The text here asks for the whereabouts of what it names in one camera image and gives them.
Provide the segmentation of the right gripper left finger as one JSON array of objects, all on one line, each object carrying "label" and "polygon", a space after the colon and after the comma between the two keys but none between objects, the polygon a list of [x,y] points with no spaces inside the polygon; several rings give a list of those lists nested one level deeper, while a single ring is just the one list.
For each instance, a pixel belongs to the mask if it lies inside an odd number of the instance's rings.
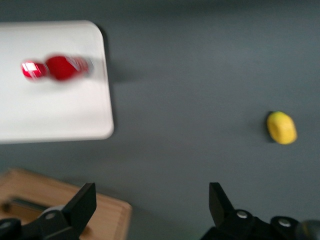
[{"label": "right gripper left finger", "polygon": [[65,205],[47,208],[22,225],[18,218],[0,220],[2,240],[79,240],[97,208],[96,185],[86,183]]}]

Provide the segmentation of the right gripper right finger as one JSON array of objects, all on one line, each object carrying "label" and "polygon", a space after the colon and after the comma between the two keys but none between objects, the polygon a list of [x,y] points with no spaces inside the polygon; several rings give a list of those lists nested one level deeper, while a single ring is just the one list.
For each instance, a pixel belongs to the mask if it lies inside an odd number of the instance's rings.
[{"label": "right gripper right finger", "polygon": [[214,226],[203,240],[296,240],[299,222],[274,216],[269,223],[244,209],[235,209],[218,182],[209,184],[209,210]]}]

